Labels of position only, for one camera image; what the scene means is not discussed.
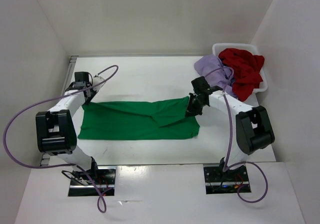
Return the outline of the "green t shirt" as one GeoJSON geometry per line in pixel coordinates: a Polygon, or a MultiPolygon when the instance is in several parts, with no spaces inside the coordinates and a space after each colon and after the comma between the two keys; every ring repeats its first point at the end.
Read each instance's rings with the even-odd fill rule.
{"type": "Polygon", "coordinates": [[[81,140],[185,140],[200,126],[185,116],[189,97],[156,102],[114,101],[84,105],[81,140]]]}

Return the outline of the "red t shirt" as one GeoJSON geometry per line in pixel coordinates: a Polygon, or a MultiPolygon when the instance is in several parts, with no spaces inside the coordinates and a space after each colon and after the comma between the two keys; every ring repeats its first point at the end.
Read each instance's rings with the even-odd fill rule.
{"type": "Polygon", "coordinates": [[[218,57],[225,66],[234,70],[233,93],[241,102],[246,101],[253,90],[258,89],[263,82],[260,71],[265,58],[237,48],[226,48],[218,57]]]}

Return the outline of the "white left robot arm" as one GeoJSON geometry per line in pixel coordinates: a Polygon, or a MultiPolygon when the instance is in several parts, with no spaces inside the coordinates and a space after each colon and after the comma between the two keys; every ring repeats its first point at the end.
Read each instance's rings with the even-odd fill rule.
{"type": "Polygon", "coordinates": [[[76,72],[74,78],[65,90],[64,98],[48,111],[36,114],[37,146],[40,152],[73,164],[76,178],[94,184],[99,180],[100,172],[94,158],[77,145],[72,117],[79,108],[90,103],[101,88],[100,85],[92,86],[103,78],[88,72],[76,72]]]}

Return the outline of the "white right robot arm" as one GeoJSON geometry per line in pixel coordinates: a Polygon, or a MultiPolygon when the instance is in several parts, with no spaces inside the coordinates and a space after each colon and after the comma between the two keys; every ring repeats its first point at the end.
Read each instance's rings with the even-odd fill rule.
{"type": "Polygon", "coordinates": [[[220,177],[229,181],[236,176],[237,169],[248,162],[248,156],[275,141],[270,118],[263,106],[253,107],[213,88],[189,94],[185,115],[201,115],[206,106],[219,110],[229,119],[227,153],[219,168],[220,177]]]}

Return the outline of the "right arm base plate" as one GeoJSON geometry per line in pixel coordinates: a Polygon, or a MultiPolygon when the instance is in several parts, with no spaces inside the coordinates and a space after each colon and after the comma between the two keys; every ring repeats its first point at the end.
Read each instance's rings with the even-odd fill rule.
{"type": "Polygon", "coordinates": [[[250,182],[245,166],[223,172],[218,164],[204,165],[204,181],[206,194],[250,193],[250,182]]]}

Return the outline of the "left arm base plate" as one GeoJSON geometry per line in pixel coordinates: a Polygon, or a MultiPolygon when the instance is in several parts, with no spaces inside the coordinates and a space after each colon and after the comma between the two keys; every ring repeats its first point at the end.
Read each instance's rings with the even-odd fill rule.
{"type": "MultiPolygon", "coordinates": [[[[115,195],[116,170],[116,166],[98,166],[95,174],[88,171],[88,174],[103,196],[115,195]]],[[[64,171],[64,173],[70,180],[68,188],[69,197],[98,196],[92,182],[83,172],[64,171]]]]}

